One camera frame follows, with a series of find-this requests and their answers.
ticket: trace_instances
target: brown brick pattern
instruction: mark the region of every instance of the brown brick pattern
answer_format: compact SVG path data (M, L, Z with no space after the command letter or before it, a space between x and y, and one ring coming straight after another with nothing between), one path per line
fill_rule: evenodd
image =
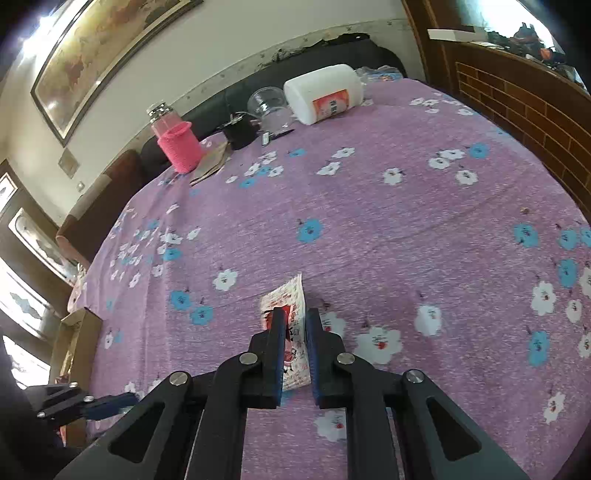
M531 150L591 218L591 135L544 99L456 62L460 96Z

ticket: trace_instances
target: silver screw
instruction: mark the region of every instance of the silver screw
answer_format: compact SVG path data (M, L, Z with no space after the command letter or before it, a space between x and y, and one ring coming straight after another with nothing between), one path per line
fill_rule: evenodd
M168 379L175 387L179 387L187 383L189 376L185 372L175 372Z
M409 370L407 372L407 380L410 383L421 383L425 380L425 374L420 370Z
M242 365L252 365L255 364L257 360L258 357L252 352L245 352L240 356L240 363Z
M343 364L343 365L350 365L353 362L355 362L355 356L352 353L349 352L343 352L343 353L339 353L336 356L336 360L338 363Z

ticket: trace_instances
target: pink bottle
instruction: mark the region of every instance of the pink bottle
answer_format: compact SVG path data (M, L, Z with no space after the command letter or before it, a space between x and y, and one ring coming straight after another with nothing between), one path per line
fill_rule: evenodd
M150 125L158 137L158 145L178 173L194 170L205 151L191 130L191 122L183 121L164 102L148 109Z

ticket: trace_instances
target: white wall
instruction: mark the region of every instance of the white wall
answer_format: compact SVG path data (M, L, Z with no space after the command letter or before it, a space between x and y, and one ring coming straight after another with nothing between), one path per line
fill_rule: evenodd
M174 102L237 61L299 35L385 18L406 18L400 0L205 0L154 37L99 95L68 144L80 163L73 180L59 169L63 148L30 95L48 52L18 58L0 97L9 162L59 225L79 197L78 181L92 184L145 127L153 102ZM412 55L418 58L416 45Z

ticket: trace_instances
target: framed picture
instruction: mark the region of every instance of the framed picture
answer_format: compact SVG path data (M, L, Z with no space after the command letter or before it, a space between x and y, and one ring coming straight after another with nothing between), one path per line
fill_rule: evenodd
M67 26L31 89L65 146L113 75L151 37L203 0L89 0Z

